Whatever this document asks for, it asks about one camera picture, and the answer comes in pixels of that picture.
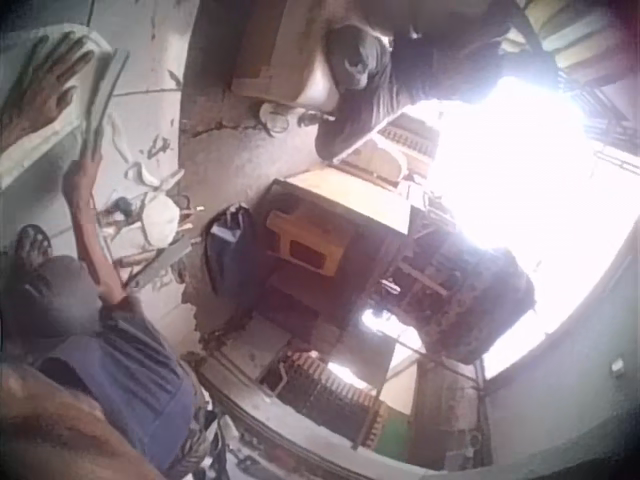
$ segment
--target floor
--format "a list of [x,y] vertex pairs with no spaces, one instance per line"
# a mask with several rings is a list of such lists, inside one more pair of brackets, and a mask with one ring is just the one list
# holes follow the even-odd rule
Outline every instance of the floor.
[[[185,169],[180,193],[205,207],[193,222],[196,236],[222,208],[251,204],[274,178],[319,162],[314,129],[294,126],[271,138],[255,120],[255,100],[229,90],[252,1],[64,0],[50,8],[49,2],[30,0],[23,2],[10,30],[78,23],[90,26],[114,48],[130,51],[110,112],[119,120],[134,160],[150,173],[162,178]],[[0,194],[0,245],[6,247],[20,226],[38,223],[52,237],[57,254],[75,254],[60,181],[77,158],[79,144],[79,137],[70,135]],[[145,191],[125,179],[127,165],[108,139],[103,155],[94,190],[98,208],[118,196]],[[111,253],[115,258],[142,248],[143,239],[125,237],[111,245]],[[201,331],[208,331],[231,309],[209,288],[201,249],[187,263],[186,289],[165,274],[141,295],[149,318],[180,352],[197,348],[194,319]]]

